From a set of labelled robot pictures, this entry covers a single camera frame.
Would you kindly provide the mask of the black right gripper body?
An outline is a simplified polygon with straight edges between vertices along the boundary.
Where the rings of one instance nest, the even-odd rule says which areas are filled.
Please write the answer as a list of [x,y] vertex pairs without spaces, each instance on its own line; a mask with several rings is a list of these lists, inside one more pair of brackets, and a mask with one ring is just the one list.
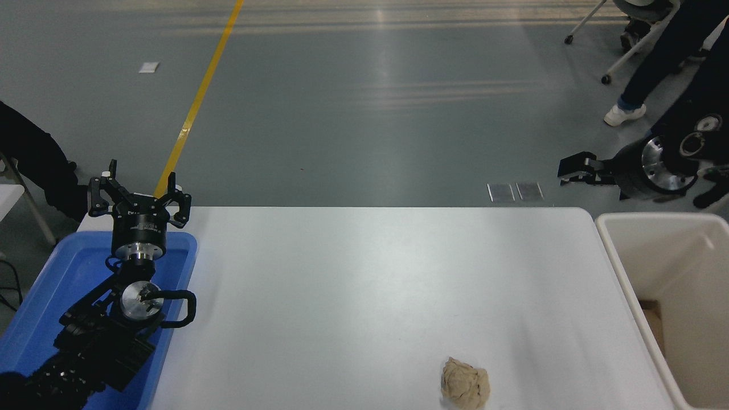
[[622,197],[667,202],[679,197],[679,177],[666,168],[661,140],[640,140],[615,156],[615,181]]

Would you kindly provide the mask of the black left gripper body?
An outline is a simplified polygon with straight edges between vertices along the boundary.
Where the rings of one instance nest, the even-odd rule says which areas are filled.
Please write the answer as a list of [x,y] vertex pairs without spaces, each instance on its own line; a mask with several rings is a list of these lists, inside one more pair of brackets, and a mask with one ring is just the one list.
[[120,249],[134,243],[153,244],[159,249],[167,245],[167,223],[170,215],[166,210],[141,210],[118,204],[113,208],[112,249]]

